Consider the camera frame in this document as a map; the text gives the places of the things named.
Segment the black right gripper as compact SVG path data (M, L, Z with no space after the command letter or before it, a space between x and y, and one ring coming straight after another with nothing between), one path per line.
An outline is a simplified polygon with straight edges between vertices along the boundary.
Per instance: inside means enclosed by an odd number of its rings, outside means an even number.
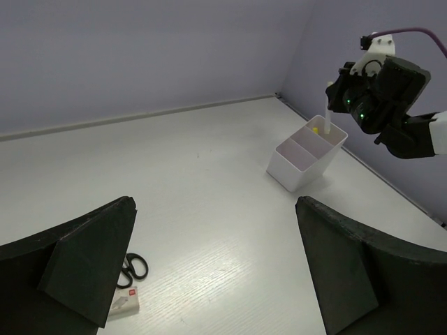
M346 62L339 68L339 77L325 90L328 98L329 111L349 114L364 133L380 133L383 128L383 118L379 112L381 100L374 87L377 72L368 75L363 67L360 72L351 74L355 63Z

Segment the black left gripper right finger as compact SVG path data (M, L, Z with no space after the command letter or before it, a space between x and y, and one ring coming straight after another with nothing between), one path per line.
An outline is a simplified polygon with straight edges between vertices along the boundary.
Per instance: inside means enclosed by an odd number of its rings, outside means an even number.
M446 252L309 196L295 211L326 334L446 333Z

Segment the pale yellow capped marker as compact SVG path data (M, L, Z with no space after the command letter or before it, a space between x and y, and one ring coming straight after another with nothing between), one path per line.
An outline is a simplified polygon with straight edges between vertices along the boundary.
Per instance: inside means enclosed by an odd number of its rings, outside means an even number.
M329 109L330 99L329 95L325 94L326 102L325 102L325 121L324 121L324 133L328 135L331 129L331 110Z

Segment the white eraser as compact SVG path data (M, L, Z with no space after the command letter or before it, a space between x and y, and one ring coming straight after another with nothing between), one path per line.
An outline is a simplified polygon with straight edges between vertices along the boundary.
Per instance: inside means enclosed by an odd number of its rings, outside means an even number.
M137 313L140 310L138 288L131 286L116 289L110 305L109 316Z

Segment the black handled scissors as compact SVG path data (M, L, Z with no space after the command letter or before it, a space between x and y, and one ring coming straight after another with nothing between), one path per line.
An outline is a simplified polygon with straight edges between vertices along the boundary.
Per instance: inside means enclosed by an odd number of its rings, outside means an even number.
M120 277L127 280L126 283L117 283L117 288L126 289L133 285L134 281L142 281L149 275L149 265L143 256L137 253L127 253L124 258Z

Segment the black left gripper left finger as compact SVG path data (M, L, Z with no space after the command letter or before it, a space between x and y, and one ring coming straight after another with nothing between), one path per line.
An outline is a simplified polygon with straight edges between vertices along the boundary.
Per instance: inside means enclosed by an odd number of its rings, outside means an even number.
M1 333L105 327L136 214L134 199L124 196L1 246Z

